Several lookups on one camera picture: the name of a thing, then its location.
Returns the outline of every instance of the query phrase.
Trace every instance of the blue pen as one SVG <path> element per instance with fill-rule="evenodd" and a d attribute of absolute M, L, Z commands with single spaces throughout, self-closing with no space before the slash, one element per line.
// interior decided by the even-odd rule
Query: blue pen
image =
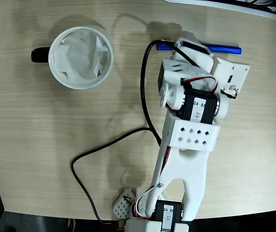
<path fill-rule="evenodd" d="M 242 54 L 242 49 L 240 47 L 234 47 L 234 46 L 227 46 L 227 45 L 217 45 L 217 44 L 203 44 L 206 46 L 211 52 L 217 52 L 217 53 L 228 53 L 228 54 Z M 171 51 L 172 49 L 164 44 L 157 44 L 156 45 L 157 50 L 163 50 L 163 51 Z"/>

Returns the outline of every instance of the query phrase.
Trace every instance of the black cable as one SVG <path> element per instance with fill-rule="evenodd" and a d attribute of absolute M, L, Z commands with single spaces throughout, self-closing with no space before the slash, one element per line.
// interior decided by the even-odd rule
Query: black cable
<path fill-rule="evenodd" d="M 173 42 L 166 41 L 166 40 L 154 40 L 152 41 L 146 48 L 143 60 L 142 60 L 142 65 L 141 65 L 141 75 L 140 75 L 140 97 L 141 97 L 141 105 L 143 109 L 143 113 L 146 119 L 146 122 L 148 126 L 151 128 L 151 131 L 153 132 L 156 141 L 158 145 L 161 143 L 161 138 L 156 132 L 156 129 L 151 121 L 151 118 L 149 116 L 148 110 L 147 110 L 147 105 L 146 105 L 146 99 L 145 99 L 145 73 L 146 73 L 146 65 L 147 65 L 147 59 L 148 56 L 152 50 L 152 47 L 156 44 L 164 44 L 170 48 L 172 48 L 174 51 L 176 51 L 178 54 L 180 54 L 185 60 L 187 60 L 190 64 L 193 66 L 199 67 L 191 58 L 189 58 L 183 51 L 181 51 L 179 48 L 174 46 Z"/>
<path fill-rule="evenodd" d="M 205 0 L 205 1 L 220 2 L 220 3 L 232 4 L 236 6 L 249 7 L 249 8 L 276 7 L 276 0 L 267 4 L 253 4 L 251 2 L 242 2 L 237 0 Z"/>
<path fill-rule="evenodd" d="M 251 1 L 249 2 L 249 5 L 255 4 L 256 2 L 258 2 L 258 0 Z"/>
<path fill-rule="evenodd" d="M 109 147 L 109 146 L 111 146 L 111 145 L 113 145 L 113 144 L 119 142 L 120 140 L 125 139 L 126 137 L 128 137 L 128 136 L 130 136 L 130 135 L 132 135 L 132 134 L 135 134 L 135 133 L 140 132 L 140 131 L 146 131 L 146 130 L 147 130 L 147 131 L 150 131 L 150 132 L 153 132 L 150 128 L 147 128 L 147 127 L 142 127 L 142 128 L 138 128 L 138 129 L 132 130 L 132 131 L 127 132 L 126 134 L 120 136 L 119 138 L 117 138 L 117 139 L 115 139 L 115 140 L 113 140 L 113 141 L 111 141 L 111 142 L 109 142 L 109 143 L 107 143 L 107 144 L 105 144 L 105 145 L 102 145 L 102 146 L 100 146 L 100 147 L 97 147 L 97 148 L 95 148 L 95 149 L 92 149 L 92 150 L 90 150 L 90 151 L 87 151 L 87 152 L 84 152 L 84 153 L 78 155 L 77 157 L 75 157 L 75 158 L 71 161 L 70 167 L 71 167 L 72 174 L 74 175 L 76 181 L 79 183 L 80 187 L 83 189 L 84 193 L 87 195 L 87 197 L 88 197 L 88 199 L 89 199 L 89 201 L 90 201 L 90 204 L 91 204 L 91 206 L 92 206 L 92 208 L 93 208 L 93 211 L 94 211 L 94 214 L 95 214 L 97 220 L 98 220 L 99 222 L 101 222 L 102 224 L 106 224 L 106 223 L 103 222 L 103 221 L 100 219 L 100 217 L 99 217 L 99 215 L 98 215 L 98 212 L 97 212 L 97 208 L 96 208 L 96 206 L 95 206 L 95 203 L 94 203 L 94 201 L 93 201 L 91 195 L 90 195 L 89 192 L 86 190 L 86 188 L 84 187 L 83 183 L 81 182 L 81 180 L 80 180 L 79 177 L 77 176 L 77 174 L 76 174 L 76 172 L 75 172 L 75 170 L 74 170 L 74 163 L 77 162 L 79 159 L 81 159 L 81 158 L 83 158 L 83 157 L 85 157 L 85 156 L 88 156 L 88 155 L 90 155 L 90 154 L 92 154 L 92 153 L 95 153 L 95 152 L 97 152 L 97 151 L 100 151 L 100 150 L 102 150 L 102 149 L 105 149 L 105 148 L 107 148 L 107 147 Z"/>

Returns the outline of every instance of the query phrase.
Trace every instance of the electronic component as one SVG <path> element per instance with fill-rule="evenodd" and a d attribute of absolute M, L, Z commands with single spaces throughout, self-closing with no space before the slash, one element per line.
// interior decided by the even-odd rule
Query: electronic component
<path fill-rule="evenodd" d="M 182 203 L 172 201 L 157 201 L 151 220 L 160 221 L 161 232 L 174 232 L 174 225 L 181 223 Z"/>
<path fill-rule="evenodd" d="M 212 124 L 217 105 L 217 97 L 212 92 L 184 86 L 185 101 L 177 116 L 180 119 Z"/>

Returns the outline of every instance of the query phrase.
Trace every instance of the robotic arm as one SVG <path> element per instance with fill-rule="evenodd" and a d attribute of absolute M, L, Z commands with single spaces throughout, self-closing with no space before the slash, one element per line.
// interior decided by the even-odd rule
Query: robotic arm
<path fill-rule="evenodd" d="M 196 217 L 201 204 L 209 153 L 214 150 L 220 125 L 228 111 L 228 98 L 240 93 L 249 66 L 215 57 L 190 32 L 175 45 L 196 65 L 178 53 L 163 59 L 158 85 L 167 114 L 151 187 L 136 201 L 126 232 L 188 232 L 186 221 Z M 182 202 L 158 200 L 175 179 L 184 183 Z M 145 215 L 138 212 L 147 198 Z"/>

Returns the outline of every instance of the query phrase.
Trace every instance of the black servo motor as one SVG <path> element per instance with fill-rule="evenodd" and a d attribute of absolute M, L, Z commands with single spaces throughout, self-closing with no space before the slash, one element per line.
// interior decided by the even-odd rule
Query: black servo motor
<path fill-rule="evenodd" d="M 177 116 L 187 121 L 212 124 L 218 99 L 212 92 L 194 89 L 184 85 L 185 101 Z"/>

